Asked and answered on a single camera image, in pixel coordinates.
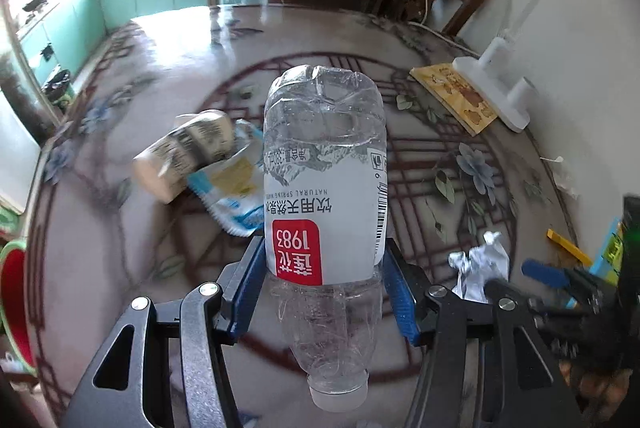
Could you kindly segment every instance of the plastic bottle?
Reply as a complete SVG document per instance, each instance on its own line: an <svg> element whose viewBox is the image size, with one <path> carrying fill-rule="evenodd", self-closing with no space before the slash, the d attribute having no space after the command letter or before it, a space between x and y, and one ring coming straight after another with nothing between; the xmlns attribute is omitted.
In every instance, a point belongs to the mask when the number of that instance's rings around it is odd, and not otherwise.
<svg viewBox="0 0 640 428"><path fill-rule="evenodd" d="M265 236L278 318L314 403L357 408L382 316L386 128L366 76L299 66L264 112Z"/></svg>

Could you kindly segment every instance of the table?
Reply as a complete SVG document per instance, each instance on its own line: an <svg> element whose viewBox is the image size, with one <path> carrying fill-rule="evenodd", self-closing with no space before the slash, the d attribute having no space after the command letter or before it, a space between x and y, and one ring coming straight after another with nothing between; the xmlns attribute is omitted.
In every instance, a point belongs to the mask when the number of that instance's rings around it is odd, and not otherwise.
<svg viewBox="0 0 640 428"><path fill-rule="evenodd" d="M511 280L539 292L517 267L529 257L556 260L555 248L545 240L547 228L571 237L562 201L527 134L494 121L470 137L408 80L414 66L468 54L435 33L350 12L222 6L141 17L110 40L49 154L30 229L30 339L56 418L134 297L155 302L183 297L238 260L248 243L221 233L193 195L184 193L169 206L156 202L129 179L132 158L183 113L213 107L260 124L271 81L291 66L339 66L376 81L388 127L387 233L434 282L452 287L456 274L448 254L478 245L491 229L504 234L516 267ZM248 100L241 98L246 92ZM398 110L399 94L415 96L414 106ZM460 170L461 143L482 151L494 168L495 206ZM453 203L435 184L436 174L443 177L440 171L452 185ZM402 424L421 355L401 338L388 301L369 397L356 411L340 415L313 406L275 314L274 300L263 289L249 334L225 348L238 408L257 418L256 426ZM172 351L175 364L177 347ZM174 406L184 410L180 394Z"/></svg>

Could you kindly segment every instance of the white wall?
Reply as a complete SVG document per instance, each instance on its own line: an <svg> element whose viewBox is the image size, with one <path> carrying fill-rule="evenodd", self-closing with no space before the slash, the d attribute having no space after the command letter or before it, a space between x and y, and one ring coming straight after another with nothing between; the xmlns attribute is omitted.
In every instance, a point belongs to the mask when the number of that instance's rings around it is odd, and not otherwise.
<svg viewBox="0 0 640 428"><path fill-rule="evenodd" d="M512 18L528 1L513 0ZM489 0L460 36L481 52L506 6ZM435 8L431 23L451 12ZM567 160L578 239L593 257L623 193L640 193L640 0L541 0L515 49L511 79L527 76L540 92L530 128L546 157Z"/></svg>

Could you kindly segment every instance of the yellow book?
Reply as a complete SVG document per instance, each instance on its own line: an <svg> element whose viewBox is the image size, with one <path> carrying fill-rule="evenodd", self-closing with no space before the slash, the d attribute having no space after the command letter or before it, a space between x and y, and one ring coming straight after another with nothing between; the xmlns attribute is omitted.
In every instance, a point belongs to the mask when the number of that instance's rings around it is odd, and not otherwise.
<svg viewBox="0 0 640 428"><path fill-rule="evenodd" d="M414 67L410 74L456 117L469 134L478 134L494 121L494 110L450 63Z"/></svg>

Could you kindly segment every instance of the white label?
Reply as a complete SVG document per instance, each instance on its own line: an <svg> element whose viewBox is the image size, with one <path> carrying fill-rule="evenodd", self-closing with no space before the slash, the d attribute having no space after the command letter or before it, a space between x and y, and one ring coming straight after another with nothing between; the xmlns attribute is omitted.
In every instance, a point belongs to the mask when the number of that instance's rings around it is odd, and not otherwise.
<svg viewBox="0 0 640 428"><path fill-rule="evenodd" d="M302 285L371 278L385 249L386 153L276 148L264 167L270 271Z"/></svg>

